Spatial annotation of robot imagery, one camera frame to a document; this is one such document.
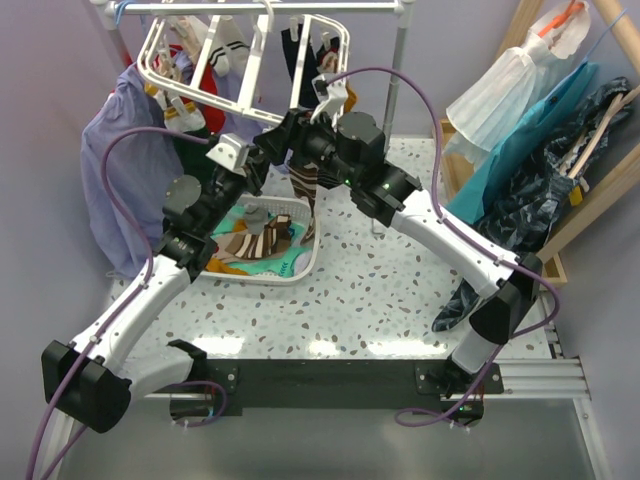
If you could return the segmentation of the white perforated laundry basket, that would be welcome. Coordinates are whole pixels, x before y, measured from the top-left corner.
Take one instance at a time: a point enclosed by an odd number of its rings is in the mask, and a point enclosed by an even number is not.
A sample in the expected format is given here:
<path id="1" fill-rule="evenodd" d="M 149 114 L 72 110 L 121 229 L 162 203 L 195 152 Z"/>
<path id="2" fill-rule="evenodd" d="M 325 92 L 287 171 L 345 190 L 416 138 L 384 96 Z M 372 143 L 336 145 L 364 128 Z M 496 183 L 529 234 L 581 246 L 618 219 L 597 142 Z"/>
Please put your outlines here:
<path id="1" fill-rule="evenodd" d="M 292 284 L 311 271 L 319 231 L 306 201 L 243 195 L 214 230 L 217 249 L 201 275 L 245 284 Z"/>

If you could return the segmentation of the lavender hanging shirt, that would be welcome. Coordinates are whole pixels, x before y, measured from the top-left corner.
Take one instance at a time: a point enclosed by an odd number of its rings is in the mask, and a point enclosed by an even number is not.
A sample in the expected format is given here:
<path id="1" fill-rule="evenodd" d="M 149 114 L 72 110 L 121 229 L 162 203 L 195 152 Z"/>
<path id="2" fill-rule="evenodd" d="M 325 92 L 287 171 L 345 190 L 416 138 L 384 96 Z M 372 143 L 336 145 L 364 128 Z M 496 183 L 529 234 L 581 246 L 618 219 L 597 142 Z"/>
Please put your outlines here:
<path id="1" fill-rule="evenodd" d="M 109 144 L 122 133 L 136 127 L 164 126 L 164 112 L 144 92 L 144 82 L 133 66 L 119 75 L 114 92 L 84 128 L 80 151 L 91 230 L 115 272 L 127 278 L 143 268 L 146 248 L 136 230 L 111 203 L 101 179 L 101 160 Z M 163 235 L 166 191 L 182 175 L 173 137 L 168 135 L 131 135 L 119 141 L 108 156 L 111 189 L 151 245 L 156 245 Z"/>

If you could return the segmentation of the wooden clothes rack frame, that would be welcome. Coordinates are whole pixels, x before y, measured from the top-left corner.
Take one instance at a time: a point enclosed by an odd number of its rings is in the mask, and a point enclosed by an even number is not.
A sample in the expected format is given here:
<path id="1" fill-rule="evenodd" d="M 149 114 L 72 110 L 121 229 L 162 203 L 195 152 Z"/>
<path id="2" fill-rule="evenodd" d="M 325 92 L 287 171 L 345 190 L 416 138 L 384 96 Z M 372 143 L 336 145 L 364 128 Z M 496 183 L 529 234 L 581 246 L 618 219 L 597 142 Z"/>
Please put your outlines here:
<path id="1" fill-rule="evenodd" d="M 602 20 L 613 27 L 612 34 L 634 69 L 639 68 L 639 31 L 633 20 L 623 12 L 633 1 L 595 1 L 593 7 Z M 473 173 L 472 165 L 458 154 L 442 158 L 441 176 L 446 198 L 452 199 Z M 560 251 L 595 222 L 623 195 L 639 183 L 639 148 L 634 147 L 602 178 L 586 198 L 575 206 L 553 232 L 541 250 L 544 278 L 559 289 L 567 284 L 567 276 L 559 259 Z"/>

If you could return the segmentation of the navy patterned hanging sock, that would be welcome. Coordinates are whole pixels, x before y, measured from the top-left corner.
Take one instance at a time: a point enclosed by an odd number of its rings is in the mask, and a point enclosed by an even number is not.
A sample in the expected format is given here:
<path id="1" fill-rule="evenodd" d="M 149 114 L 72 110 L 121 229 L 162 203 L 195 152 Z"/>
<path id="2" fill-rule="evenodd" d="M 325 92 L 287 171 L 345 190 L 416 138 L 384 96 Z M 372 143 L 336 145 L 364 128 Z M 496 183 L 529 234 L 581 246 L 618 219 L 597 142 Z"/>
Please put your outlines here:
<path id="1" fill-rule="evenodd" d="M 299 43 L 303 25 L 295 23 L 294 29 L 281 31 L 282 50 L 291 80 L 294 80 L 297 65 Z M 307 109 L 315 109 L 319 104 L 312 81 L 318 75 L 317 63 L 310 45 L 306 47 L 306 54 L 302 68 L 302 78 L 299 87 L 299 105 Z"/>

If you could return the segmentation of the white clip sock hanger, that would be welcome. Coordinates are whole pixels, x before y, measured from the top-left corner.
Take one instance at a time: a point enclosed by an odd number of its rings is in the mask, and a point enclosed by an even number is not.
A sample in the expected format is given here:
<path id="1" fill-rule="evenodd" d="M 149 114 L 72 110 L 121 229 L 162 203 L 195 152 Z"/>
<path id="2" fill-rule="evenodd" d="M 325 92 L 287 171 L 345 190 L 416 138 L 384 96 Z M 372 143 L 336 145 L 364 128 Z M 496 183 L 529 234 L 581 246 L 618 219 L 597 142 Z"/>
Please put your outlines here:
<path id="1" fill-rule="evenodd" d="M 279 123 L 279 114 L 259 105 L 260 68 L 272 26 L 271 17 L 260 15 L 252 39 L 246 39 L 230 15 L 214 15 L 208 23 L 194 15 L 155 20 L 136 67 L 166 126 L 217 133 Z M 302 15 L 292 17 L 277 35 L 288 76 L 279 86 L 289 107 L 316 109 L 322 101 L 314 89 L 316 78 L 347 68 L 348 31 L 328 17 Z"/>

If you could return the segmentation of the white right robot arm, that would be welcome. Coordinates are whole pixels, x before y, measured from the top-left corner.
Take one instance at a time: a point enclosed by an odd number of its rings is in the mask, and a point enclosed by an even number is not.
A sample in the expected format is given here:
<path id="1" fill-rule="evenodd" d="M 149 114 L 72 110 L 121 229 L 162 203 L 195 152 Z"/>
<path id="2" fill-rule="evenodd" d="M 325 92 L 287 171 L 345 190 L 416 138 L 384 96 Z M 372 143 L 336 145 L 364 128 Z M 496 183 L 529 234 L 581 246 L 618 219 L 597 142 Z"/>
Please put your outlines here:
<path id="1" fill-rule="evenodd" d="M 385 140 L 368 114 L 347 113 L 332 122 L 325 114 L 293 109 L 253 142 L 274 165 L 312 164 L 335 176 L 360 212 L 425 246 L 472 286 L 482 303 L 445 369 L 448 386 L 466 393 L 535 302 L 542 263 L 534 254 L 500 247 L 449 215 L 417 178 L 386 159 Z"/>

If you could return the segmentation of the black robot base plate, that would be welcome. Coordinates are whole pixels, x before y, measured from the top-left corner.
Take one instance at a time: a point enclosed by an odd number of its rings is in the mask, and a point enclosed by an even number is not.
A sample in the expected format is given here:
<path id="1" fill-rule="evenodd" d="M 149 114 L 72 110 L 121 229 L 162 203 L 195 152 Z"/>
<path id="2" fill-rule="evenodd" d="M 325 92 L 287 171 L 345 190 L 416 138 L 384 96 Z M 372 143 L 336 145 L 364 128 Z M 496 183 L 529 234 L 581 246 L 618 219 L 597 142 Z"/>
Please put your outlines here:
<path id="1" fill-rule="evenodd" d="M 240 416 L 248 409 L 409 410 L 479 421 L 485 395 L 504 391 L 495 363 L 470 376 L 448 360 L 199 361 L 183 386 L 163 388 L 174 419 Z"/>

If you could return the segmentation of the white pleated hanging garment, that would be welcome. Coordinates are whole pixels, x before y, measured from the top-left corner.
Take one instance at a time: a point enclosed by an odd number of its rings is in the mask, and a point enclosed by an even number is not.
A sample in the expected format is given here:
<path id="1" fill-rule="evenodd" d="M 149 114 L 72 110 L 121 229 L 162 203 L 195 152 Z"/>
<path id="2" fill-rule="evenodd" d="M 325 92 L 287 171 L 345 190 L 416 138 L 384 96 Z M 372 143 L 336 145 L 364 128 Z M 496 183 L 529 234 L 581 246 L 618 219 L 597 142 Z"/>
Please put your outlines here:
<path id="1" fill-rule="evenodd" d="M 505 50 L 447 107 L 455 133 L 443 153 L 480 166 L 524 114 L 570 73 L 590 27 L 585 1 L 564 1 L 543 14 L 520 45 Z"/>

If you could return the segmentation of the white black-striped hanging sock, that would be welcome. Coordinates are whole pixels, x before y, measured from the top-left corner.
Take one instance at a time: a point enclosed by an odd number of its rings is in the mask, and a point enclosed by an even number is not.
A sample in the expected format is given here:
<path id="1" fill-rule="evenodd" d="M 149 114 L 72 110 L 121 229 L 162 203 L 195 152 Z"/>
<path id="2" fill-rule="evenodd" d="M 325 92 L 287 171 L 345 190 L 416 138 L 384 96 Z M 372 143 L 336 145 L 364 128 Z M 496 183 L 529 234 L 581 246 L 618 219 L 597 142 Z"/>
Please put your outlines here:
<path id="1" fill-rule="evenodd" d="M 220 78 L 229 73 L 244 74 L 249 45 L 232 16 L 220 16 L 213 37 L 209 64 Z"/>

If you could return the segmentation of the dark blue patterned garment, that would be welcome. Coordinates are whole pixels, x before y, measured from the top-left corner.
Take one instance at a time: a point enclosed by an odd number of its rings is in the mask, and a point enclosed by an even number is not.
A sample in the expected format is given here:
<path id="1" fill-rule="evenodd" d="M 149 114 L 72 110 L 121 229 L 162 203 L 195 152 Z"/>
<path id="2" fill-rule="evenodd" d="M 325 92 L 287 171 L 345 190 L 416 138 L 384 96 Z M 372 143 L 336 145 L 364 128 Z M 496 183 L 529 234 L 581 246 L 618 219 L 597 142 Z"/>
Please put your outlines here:
<path id="1" fill-rule="evenodd" d="M 589 168 L 606 152 L 610 134 L 634 112 L 627 103 L 599 133 L 613 100 L 632 90 L 624 76 L 616 77 L 592 92 L 587 90 L 568 118 L 545 138 L 523 161 L 509 185 L 493 201 L 485 215 L 469 225 L 498 246 L 525 256 L 538 252 L 548 241 L 565 203 L 583 176 L 575 171 L 591 140 L 597 143 L 583 166 Z"/>

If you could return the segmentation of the brown patterned sock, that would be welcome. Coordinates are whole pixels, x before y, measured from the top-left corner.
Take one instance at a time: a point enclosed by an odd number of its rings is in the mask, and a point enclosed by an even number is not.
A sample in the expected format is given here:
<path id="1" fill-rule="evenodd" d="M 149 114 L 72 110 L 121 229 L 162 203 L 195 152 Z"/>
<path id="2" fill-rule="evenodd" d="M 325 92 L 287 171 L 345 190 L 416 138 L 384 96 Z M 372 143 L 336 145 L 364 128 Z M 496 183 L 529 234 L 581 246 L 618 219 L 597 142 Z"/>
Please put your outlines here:
<path id="1" fill-rule="evenodd" d="M 290 166 L 289 177 L 294 195 L 300 200 L 305 200 L 310 207 L 311 214 L 309 225 L 301 240 L 302 243 L 307 243 L 314 237 L 316 229 L 315 205 L 318 169 L 313 165 Z"/>
<path id="2" fill-rule="evenodd" d="M 258 234 L 251 234 L 245 229 L 218 236 L 215 239 L 217 249 L 213 257 L 230 263 L 265 260 L 282 254 L 291 245 L 290 226 L 291 219 L 288 215 L 277 215 Z"/>

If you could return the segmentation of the dark green dotted sock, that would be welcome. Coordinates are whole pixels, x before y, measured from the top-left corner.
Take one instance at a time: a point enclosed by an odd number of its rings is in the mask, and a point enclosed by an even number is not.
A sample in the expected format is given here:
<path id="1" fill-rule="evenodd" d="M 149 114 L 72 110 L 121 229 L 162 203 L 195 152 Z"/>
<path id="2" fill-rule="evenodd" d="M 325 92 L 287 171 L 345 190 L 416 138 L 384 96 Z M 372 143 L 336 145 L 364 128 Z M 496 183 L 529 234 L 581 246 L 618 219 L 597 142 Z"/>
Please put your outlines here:
<path id="1" fill-rule="evenodd" d="M 193 102 L 187 102 L 178 108 L 171 106 L 164 111 L 164 122 L 167 129 L 206 140 L 205 144 L 200 144 L 174 137 L 173 143 L 184 174 L 195 177 L 204 186 L 208 185 L 216 166 L 206 156 L 211 149 L 208 143 L 211 132 L 202 112 Z"/>

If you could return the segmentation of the teal hanging shirt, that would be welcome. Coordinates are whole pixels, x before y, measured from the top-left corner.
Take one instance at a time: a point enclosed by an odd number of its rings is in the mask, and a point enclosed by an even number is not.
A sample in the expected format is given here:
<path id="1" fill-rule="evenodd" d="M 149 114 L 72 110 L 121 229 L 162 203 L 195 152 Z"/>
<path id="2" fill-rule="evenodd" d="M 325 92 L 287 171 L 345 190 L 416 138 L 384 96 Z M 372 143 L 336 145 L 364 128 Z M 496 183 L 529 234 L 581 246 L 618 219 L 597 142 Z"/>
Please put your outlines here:
<path id="1" fill-rule="evenodd" d="M 523 161 L 574 111 L 597 70 L 597 64 L 582 62 L 534 104 L 449 201 L 448 212 L 467 224 L 482 218 Z"/>

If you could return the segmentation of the santa patterned hanging sock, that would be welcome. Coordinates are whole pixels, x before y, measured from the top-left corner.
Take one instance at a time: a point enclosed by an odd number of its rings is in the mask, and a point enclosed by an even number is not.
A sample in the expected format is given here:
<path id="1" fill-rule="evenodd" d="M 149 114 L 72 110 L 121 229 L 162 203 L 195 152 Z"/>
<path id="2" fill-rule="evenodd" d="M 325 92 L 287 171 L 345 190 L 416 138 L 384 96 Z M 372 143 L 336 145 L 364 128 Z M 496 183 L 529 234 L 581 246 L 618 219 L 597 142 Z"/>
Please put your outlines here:
<path id="1" fill-rule="evenodd" d="M 323 45 L 316 52 L 317 71 L 319 74 L 337 72 L 339 47 L 340 39 L 338 37 L 332 37 L 330 39 L 329 47 Z M 346 82 L 345 87 L 347 91 L 347 100 L 344 103 L 344 112 L 348 113 L 356 105 L 358 97 L 354 90 L 351 88 L 349 82 Z"/>

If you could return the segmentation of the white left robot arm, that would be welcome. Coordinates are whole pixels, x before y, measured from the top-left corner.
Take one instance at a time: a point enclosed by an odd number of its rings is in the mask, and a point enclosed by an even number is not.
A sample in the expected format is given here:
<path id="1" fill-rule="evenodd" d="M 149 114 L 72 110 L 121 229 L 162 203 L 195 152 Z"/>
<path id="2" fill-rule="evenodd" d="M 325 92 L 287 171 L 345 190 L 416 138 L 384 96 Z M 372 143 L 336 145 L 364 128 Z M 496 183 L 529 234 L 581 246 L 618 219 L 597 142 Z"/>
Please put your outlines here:
<path id="1" fill-rule="evenodd" d="M 41 361 L 45 399 L 97 433 L 112 429 L 129 405 L 176 384 L 185 392 L 207 380 L 204 354 L 174 341 L 142 360 L 129 354 L 164 308 L 204 270 L 214 253 L 211 237 L 244 193 L 258 195 L 270 162 L 250 149 L 236 171 L 217 167 L 201 184 L 184 175 L 170 184 L 163 214 L 166 229 L 151 261 L 125 292 L 71 342 L 51 342 Z"/>

